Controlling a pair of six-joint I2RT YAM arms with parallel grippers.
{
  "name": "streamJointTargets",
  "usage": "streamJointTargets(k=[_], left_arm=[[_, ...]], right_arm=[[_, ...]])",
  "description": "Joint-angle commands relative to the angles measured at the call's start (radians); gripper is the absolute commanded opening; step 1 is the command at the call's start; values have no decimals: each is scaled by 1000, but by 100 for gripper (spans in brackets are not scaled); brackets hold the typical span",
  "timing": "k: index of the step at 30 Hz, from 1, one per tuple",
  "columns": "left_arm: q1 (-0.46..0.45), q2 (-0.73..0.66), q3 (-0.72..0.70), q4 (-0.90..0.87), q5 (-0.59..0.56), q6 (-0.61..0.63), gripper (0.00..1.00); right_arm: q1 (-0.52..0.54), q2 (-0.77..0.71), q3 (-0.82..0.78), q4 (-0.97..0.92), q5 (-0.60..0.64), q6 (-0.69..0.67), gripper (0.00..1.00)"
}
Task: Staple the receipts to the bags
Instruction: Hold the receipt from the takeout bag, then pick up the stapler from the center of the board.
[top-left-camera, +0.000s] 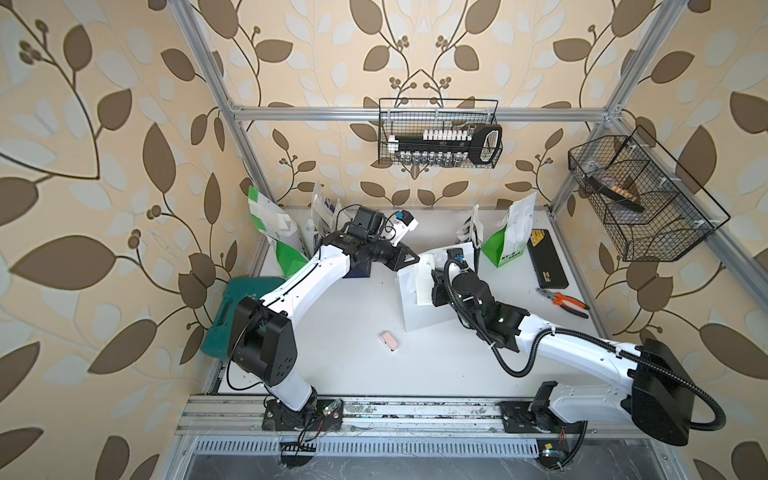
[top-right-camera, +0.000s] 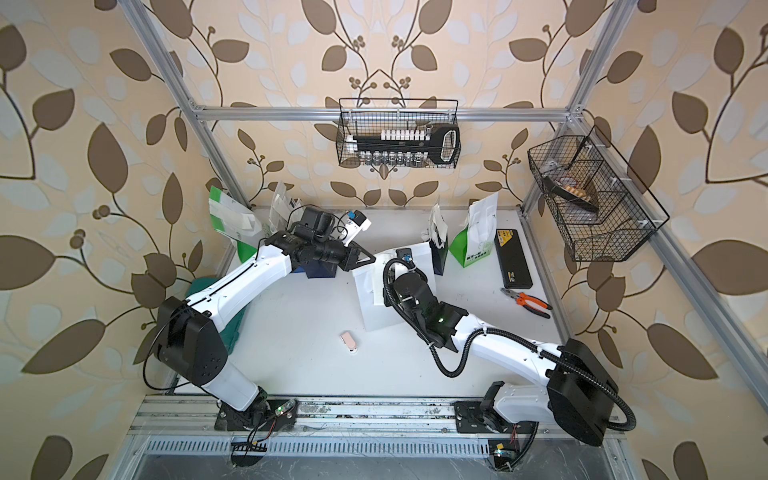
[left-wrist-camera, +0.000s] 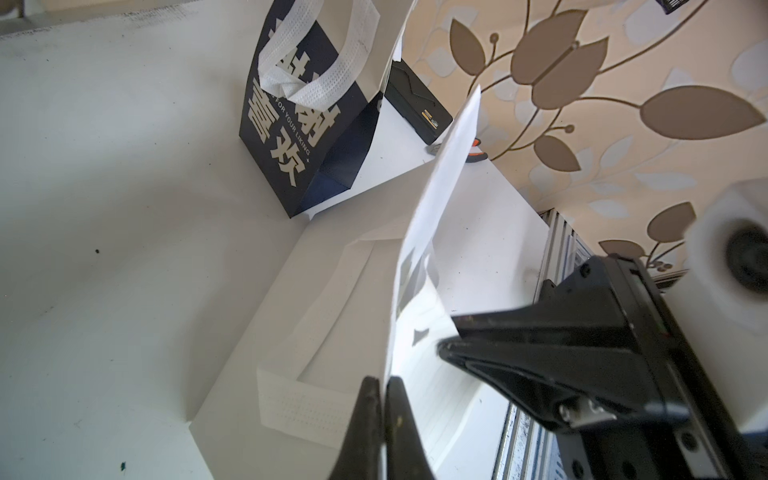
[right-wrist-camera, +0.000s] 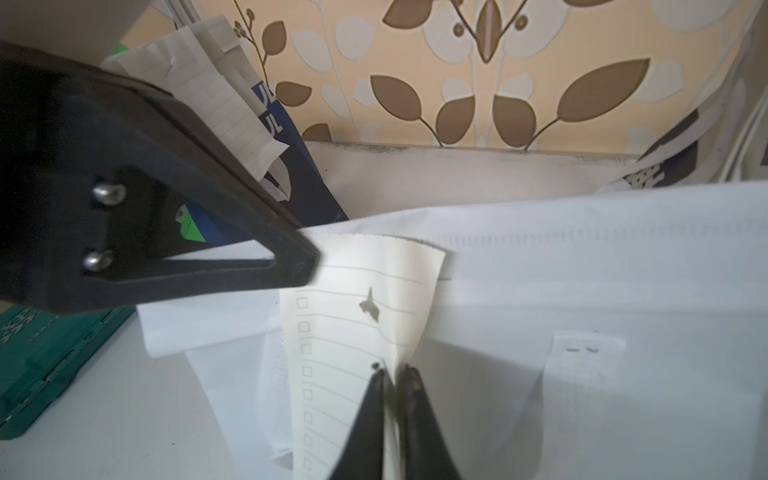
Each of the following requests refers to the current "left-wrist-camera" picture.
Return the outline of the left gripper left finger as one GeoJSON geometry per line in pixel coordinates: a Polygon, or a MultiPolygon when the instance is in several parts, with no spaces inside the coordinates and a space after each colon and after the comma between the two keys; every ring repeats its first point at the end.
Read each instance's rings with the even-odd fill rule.
{"type": "Polygon", "coordinates": [[[380,381],[365,377],[329,479],[376,480],[380,476],[382,397],[380,381]]]}

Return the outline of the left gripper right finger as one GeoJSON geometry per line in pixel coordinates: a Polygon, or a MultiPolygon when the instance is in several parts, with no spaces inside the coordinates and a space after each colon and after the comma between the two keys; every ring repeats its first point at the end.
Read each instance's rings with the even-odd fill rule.
{"type": "Polygon", "coordinates": [[[415,422],[406,387],[400,377],[387,384],[384,403],[386,478],[433,480],[415,422]]]}

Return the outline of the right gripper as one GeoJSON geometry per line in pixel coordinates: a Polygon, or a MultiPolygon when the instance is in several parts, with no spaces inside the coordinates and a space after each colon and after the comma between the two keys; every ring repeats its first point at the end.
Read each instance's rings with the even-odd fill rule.
{"type": "Polygon", "coordinates": [[[762,479],[637,259],[593,256],[544,298],[457,316],[438,355],[550,431],[570,479],[762,479]]]}

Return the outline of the receipt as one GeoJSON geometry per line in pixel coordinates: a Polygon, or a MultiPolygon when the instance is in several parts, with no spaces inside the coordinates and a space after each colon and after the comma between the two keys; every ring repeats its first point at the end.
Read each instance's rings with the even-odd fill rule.
{"type": "Polygon", "coordinates": [[[474,90],[434,161],[403,240],[391,377],[406,387],[432,472],[446,460],[467,422],[480,383],[443,361],[438,344],[458,332],[437,292],[433,237],[476,136],[481,93],[474,90]]]}

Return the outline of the large white paper bag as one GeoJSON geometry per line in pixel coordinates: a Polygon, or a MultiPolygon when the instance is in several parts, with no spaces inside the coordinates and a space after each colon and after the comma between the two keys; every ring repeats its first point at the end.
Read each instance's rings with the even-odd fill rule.
{"type": "MultiPolygon", "coordinates": [[[[424,164],[316,215],[191,423],[216,479],[321,479],[362,380],[391,376],[403,240],[424,164]]],[[[465,164],[436,233],[455,316],[534,300],[548,230],[489,161],[465,164]]]]}

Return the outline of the navy bag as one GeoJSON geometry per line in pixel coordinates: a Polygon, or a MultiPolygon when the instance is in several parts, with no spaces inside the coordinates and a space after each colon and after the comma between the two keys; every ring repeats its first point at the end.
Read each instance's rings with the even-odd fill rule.
{"type": "Polygon", "coordinates": [[[368,155],[411,1],[274,1],[239,136],[294,217],[349,190],[368,155]]]}

